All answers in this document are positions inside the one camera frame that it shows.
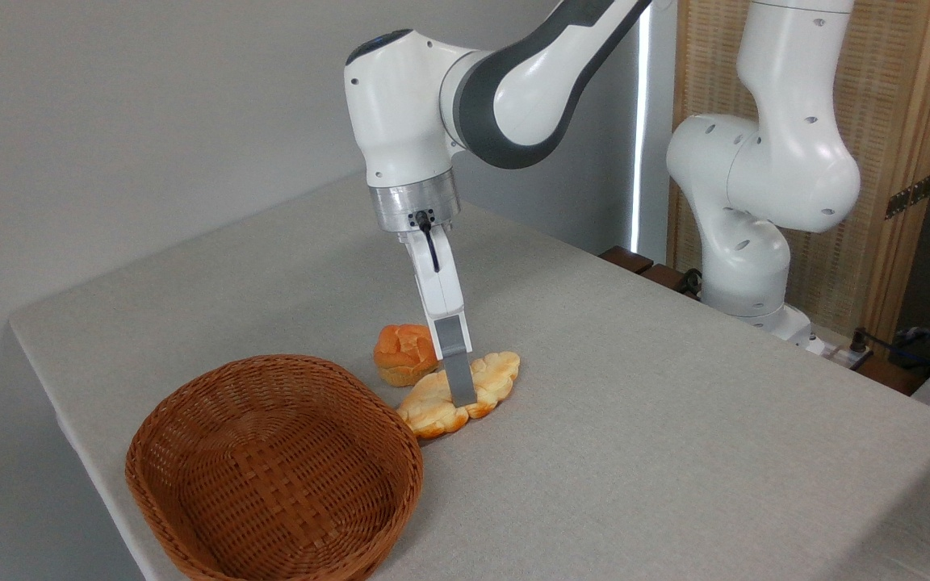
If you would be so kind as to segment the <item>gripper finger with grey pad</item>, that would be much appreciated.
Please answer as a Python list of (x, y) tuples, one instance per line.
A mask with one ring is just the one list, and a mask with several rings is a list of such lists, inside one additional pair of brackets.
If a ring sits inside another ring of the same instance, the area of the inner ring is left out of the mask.
[(465, 314), (461, 312), (433, 320), (432, 328), (435, 334), (434, 346), (446, 372), (451, 400), (461, 408), (475, 404), (477, 396), (468, 357), (471, 343)]

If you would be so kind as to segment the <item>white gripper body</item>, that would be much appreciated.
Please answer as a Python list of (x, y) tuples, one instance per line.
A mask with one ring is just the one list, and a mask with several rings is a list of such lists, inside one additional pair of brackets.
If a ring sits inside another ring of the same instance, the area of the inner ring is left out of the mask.
[(427, 234), (420, 229), (400, 232), (398, 239), (411, 257), (425, 316), (439, 320), (463, 312), (460, 280), (444, 227), (435, 225)]

